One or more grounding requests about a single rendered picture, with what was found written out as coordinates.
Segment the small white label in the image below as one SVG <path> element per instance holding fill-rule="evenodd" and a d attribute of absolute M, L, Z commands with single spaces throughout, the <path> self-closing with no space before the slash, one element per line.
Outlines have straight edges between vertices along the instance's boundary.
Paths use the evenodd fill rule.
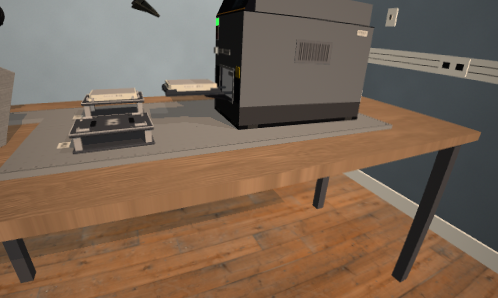
<path fill-rule="evenodd" d="M 59 143 L 57 148 L 66 148 L 70 146 L 71 142 Z"/>

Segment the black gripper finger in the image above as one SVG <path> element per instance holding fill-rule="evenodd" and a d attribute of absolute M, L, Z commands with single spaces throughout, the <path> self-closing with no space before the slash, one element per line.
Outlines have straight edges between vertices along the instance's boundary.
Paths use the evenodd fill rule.
<path fill-rule="evenodd" d="M 144 5 L 144 6 L 141 6 Z M 133 9 L 137 9 L 140 11 L 144 11 L 147 13 L 150 13 L 156 17 L 159 17 L 160 15 L 156 12 L 156 10 L 146 1 L 146 0 L 136 0 L 134 4 L 131 6 Z"/>

